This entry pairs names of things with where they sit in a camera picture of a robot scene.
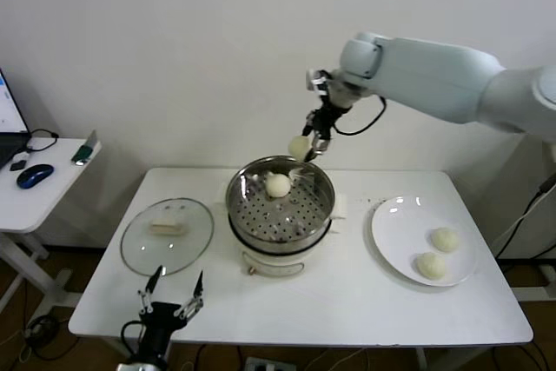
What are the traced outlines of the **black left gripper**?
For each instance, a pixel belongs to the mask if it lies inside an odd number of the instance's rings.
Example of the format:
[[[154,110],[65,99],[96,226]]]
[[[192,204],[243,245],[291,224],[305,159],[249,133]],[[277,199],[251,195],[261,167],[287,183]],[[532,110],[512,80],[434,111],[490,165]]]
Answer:
[[[195,317],[204,305],[203,271],[198,276],[192,297],[181,306],[158,301],[152,303],[152,295],[161,274],[162,266],[159,265],[144,290],[138,291],[141,303],[140,322],[144,326],[137,352],[139,356],[164,356],[172,334],[184,328],[188,320]]]

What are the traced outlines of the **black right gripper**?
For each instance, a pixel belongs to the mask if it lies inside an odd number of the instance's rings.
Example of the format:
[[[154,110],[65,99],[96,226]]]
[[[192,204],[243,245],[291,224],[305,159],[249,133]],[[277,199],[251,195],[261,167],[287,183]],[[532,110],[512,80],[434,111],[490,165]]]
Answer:
[[[321,106],[315,112],[310,112],[306,117],[302,135],[308,139],[307,161],[313,161],[328,150],[331,141],[330,132],[324,135],[318,130],[332,129],[338,119],[348,113],[348,108],[334,105],[329,99],[322,99]]]

